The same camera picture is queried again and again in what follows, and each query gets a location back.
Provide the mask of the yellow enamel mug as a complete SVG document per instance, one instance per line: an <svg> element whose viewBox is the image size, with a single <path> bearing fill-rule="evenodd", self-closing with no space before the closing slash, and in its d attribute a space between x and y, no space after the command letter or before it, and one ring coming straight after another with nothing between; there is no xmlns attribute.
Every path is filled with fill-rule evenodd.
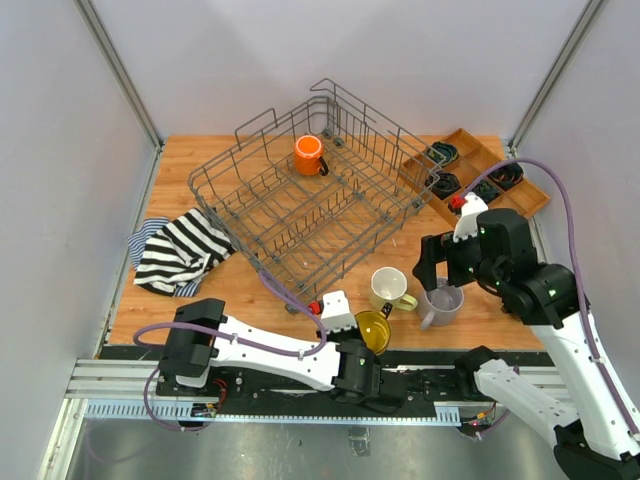
<svg viewBox="0 0 640 480"><path fill-rule="evenodd" d="M360 334L366 346L375 354L383 354L391 337L391 327L388 317L393 305L384 303L380 310L361 311L355 315Z"/></svg>

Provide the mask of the orange ceramic mug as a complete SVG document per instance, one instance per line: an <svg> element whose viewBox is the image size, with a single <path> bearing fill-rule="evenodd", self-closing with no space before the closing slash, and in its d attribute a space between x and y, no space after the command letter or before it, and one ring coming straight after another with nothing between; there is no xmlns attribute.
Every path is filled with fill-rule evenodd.
<svg viewBox="0 0 640 480"><path fill-rule="evenodd" d="M324 144L314 135L302 135L294 144L294 169L304 176L326 176L329 168L323 158Z"/></svg>

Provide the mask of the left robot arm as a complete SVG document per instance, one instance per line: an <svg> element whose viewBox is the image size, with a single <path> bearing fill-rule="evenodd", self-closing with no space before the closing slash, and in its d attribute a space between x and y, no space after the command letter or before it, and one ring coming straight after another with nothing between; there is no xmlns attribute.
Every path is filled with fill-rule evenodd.
<svg viewBox="0 0 640 480"><path fill-rule="evenodd" d="M207 393L213 367L277 375L327 393L332 400L389 414L407 399L402 376L383 370L359 336L342 290L321 300L320 341L313 343L259 329L224 314L225 302L205 299L176 310L159 370L190 394Z"/></svg>

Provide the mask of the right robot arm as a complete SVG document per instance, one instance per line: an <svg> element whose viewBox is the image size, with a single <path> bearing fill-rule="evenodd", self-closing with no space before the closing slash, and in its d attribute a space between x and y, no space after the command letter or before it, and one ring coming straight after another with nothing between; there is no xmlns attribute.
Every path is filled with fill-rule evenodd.
<svg viewBox="0 0 640 480"><path fill-rule="evenodd" d="M455 230L422 237L414 277L427 292L438 286L437 264L447 282L471 282L500 298L504 309L544 345L570 395L566 406L485 346L455 362L455 392L466 400L489 397L535 430L570 479L636 479L639 411L597 345L587 299L568 268L539 261L528 220L508 208L463 214Z"/></svg>

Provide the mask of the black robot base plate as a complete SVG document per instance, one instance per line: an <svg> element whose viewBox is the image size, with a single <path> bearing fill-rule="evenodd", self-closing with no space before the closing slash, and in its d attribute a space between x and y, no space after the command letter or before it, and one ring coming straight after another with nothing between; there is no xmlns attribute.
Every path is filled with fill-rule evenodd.
<svg viewBox="0 0 640 480"><path fill-rule="evenodd" d="M376 357L353 345L303 359L278 357L273 370L255 361L216 360L195 376L180 378L158 350L108 346L103 360L152 362L159 377L149 392L157 398L195 398L197 411L218 398L226 414L259 417L417 418L432 416L445 401L486 401L454 367L458 350L391 350Z"/></svg>

